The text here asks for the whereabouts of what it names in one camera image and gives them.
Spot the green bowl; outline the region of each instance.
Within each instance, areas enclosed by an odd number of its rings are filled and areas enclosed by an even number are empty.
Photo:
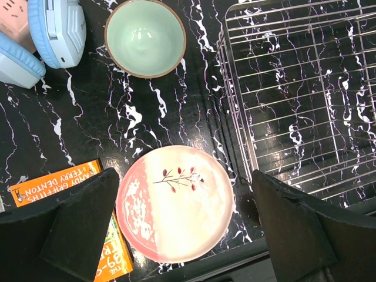
[[[111,58],[127,73],[158,78],[182,60],[186,33],[182,21],[164,3],[131,0],[108,18],[105,44]]]

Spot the blue and white headphones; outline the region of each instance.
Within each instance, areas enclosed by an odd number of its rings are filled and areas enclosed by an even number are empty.
[[[79,0],[28,0],[32,40],[51,68],[71,68],[81,60],[86,25]],[[24,47],[0,32],[0,81],[33,87],[46,73],[45,66]]]

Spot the orange book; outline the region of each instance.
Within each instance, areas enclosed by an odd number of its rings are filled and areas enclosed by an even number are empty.
[[[16,206],[22,207],[70,188],[100,171],[99,161],[94,160],[13,185],[11,193]],[[132,270],[133,264],[129,250],[120,233],[115,212],[113,212],[94,282],[107,282]]]

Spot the dish rack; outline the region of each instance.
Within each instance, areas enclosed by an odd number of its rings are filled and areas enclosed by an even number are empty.
[[[253,1],[226,13],[217,60],[248,181],[321,199],[376,181],[376,5]]]

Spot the wire rack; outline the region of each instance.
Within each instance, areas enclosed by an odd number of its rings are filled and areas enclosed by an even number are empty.
[[[226,13],[217,58],[248,181],[321,199],[376,180],[376,5],[253,1]]]

